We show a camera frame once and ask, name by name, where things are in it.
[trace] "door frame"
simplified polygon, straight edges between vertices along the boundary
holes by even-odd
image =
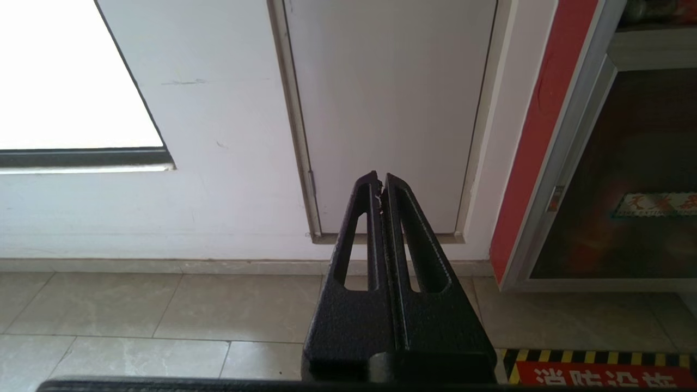
[[[566,112],[548,151],[539,186],[528,206],[517,247],[500,283],[504,291],[688,292],[697,279],[532,279],[537,258],[552,227],[566,189],[579,164],[595,122],[618,72],[697,67],[697,29],[624,31],[616,27],[623,1],[606,1],[590,37],[579,76],[569,88]]]

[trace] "sign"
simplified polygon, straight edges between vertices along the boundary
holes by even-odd
[[[697,193],[627,193],[613,216],[697,216]]]
[[[516,367],[524,385],[697,387],[690,369],[681,367],[527,361],[517,361]]]

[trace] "beige tile floor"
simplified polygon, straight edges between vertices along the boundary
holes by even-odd
[[[0,391],[34,391],[58,375],[298,379],[321,283],[0,273]],[[461,284],[495,347],[697,352],[697,320],[672,294],[501,294],[490,278]],[[347,287],[365,287],[365,278]]]

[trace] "black metal jaw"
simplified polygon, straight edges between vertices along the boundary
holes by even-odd
[[[358,218],[368,291],[344,287]],[[406,237],[421,292],[414,292]],[[358,179],[302,354],[302,379],[495,384],[496,353],[409,185]]]

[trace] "window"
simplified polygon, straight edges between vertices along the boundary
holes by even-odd
[[[2,171],[171,168],[97,4],[3,2],[0,50]]]

